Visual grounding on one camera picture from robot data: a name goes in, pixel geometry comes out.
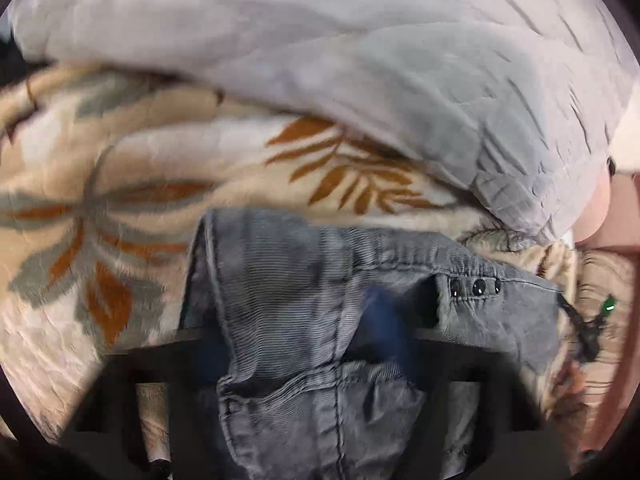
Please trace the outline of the blue denim pants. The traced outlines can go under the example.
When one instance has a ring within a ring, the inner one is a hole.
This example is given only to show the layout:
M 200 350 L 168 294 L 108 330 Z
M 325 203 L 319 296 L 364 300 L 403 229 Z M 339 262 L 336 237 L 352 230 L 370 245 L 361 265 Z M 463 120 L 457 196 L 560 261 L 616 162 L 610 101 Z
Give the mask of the blue denim pants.
M 358 330 L 370 287 L 399 299 L 414 336 L 504 354 L 537 408 L 522 374 L 544 374 L 558 354 L 555 284 L 436 233 L 212 210 L 194 236 L 180 325 L 229 352 L 198 400 L 230 479 L 393 479 L 425 394 Z M 464 467 L 477 398 L 478 385 L 451 385 L 439 479 Z

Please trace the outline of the striped floral beige pillow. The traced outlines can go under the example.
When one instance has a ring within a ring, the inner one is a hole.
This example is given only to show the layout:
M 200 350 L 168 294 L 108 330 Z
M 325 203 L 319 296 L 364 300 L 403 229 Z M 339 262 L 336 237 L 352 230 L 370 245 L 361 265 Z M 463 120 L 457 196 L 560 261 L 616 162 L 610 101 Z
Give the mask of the striped floral beige pillow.
M 568 359 L 576 346 L 571 330 L 567 357 L 551 390 L 551 413 L 579 425 L 593 441 L 606 438 L 617 427 L 638 387 L 639 257 L 603 250 L 583 252 L 574 308 L 590 320 L 608 295 L 617 304 L 600 336 L 597 359 Z

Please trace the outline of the pink bolster cushion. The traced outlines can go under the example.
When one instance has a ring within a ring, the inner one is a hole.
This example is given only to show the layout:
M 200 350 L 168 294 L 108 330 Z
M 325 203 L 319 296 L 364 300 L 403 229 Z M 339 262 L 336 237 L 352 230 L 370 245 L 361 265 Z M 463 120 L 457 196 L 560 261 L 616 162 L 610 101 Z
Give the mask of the pink bolster cushion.
M 639 175 L 601 174 L 592 200 L 573 226 L 582 249 L 639 252 Z

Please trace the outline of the small black object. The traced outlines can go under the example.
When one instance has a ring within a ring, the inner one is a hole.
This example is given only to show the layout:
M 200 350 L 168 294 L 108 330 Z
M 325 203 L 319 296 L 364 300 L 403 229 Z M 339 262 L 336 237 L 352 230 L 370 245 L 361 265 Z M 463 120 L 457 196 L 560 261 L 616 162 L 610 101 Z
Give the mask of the small black object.
M 616 175 L 617 167 L 612 157 L 609 157 L 608 160 L 606 161 L 606 168 L 608 168 L 608 175 L 610 176 L 610 178 Z

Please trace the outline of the leaf pattern fleece blanket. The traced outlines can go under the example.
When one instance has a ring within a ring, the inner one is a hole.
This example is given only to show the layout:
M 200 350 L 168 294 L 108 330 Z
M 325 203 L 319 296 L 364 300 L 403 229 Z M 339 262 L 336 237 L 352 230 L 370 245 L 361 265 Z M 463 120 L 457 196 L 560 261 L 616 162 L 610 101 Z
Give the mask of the leaf pattern fleece blanket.
M 45 437 L 108 352 L 172 336 L 198 220 L 233 206 L 439 232 L 576 295 L 568 240 L 517 237 L 361 132 L 160 75 L 46 68 L 1 90 L 1 364 Z

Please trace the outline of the grey quilted pillow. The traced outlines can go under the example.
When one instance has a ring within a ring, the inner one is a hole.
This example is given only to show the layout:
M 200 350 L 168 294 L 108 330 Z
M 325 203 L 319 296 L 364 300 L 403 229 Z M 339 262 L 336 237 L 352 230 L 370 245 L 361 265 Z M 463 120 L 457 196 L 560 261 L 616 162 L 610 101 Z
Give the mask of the grey quilted pillow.
M 506 226 L 564 234 L 639 108 L 602 0 L 12 0 L 26 58 L 166 70 L 390 142 Z

